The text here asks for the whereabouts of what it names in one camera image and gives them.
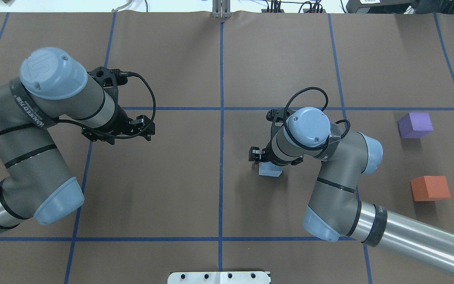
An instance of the white bracket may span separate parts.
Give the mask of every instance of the white bracket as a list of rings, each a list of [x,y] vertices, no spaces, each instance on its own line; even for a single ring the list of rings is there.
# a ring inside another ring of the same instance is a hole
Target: white bracket
[[[231,0],[213,0],[213,18],[231,17]]]
[[[204,273],[171,273],[167,284],[271,284],[271,273],[265,271],[232,271]]]

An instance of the robotic arm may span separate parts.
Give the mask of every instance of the robotic arm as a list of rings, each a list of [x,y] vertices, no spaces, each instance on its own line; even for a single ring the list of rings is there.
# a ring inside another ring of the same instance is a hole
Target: robotic arm
[[[341,133],[317,108],[294,112],[287,106],[268,112],[272,138],[260,150],[251,147],[249,161],[261,168],[296,165],[303,155],[322,161],[320,173],[306,208],[304,228],[320,239],[337,241],[341,235],[353,237],[371,247],[382,247],[416,259],[454,275],[454,234],[388,211],[382,206],[357,199],[355,189],[360,174],[371,174],[381,163],[383,149],[377,140],[362,133]]]
[[[152,95],[151,119],[132,120],[117,103],[117,86],[131,76]],[[153,92],[139,74],[103,67],[87,73],[63,50],[34,51],[20,66],[20,77],[0,87],[0,159],[9,172],[0,182],[0,234],[31,217],[52,223],[83,204],[82,190],[46,128],[76,124],[89,140],[114,144],[116,138],[150,140],[154,116]]]

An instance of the light blue cap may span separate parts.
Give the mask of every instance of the light blue cap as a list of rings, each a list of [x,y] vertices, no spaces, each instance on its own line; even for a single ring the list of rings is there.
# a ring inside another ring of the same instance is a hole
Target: light blue cap
[[[323,144],[330,133],[330,121],[319,109],[307,107],[301,108],[287,119],[288,129],[294,138],[307,147],[317,147]],[[285,131],[286,139],[295,143]]]
[[[318,216],[309,206],[306,206],[306,214],[302,225],[310,234],[324,241],[338,241],[341,234],[332,229],[320,216]]]
[[[283,167],[276,166],[271,162],[259,163],[259,176],[279,177],[283,172]]]
[[[35,50],[20,65],[20,81],[42,99],[67,99],[87,84],[85,68],[64,50],[44,47]]]
[[[82,204],[82,189],[75,177],[70,178],[56,189],[34,212],[34,218],[41,225],[48,225],[74,212]]]
[[[367,144],[367,166],[364,174],[371,174],[376,171],[383,159],[383,146],[378,140],[375,140],[364,133],[360,133]]]

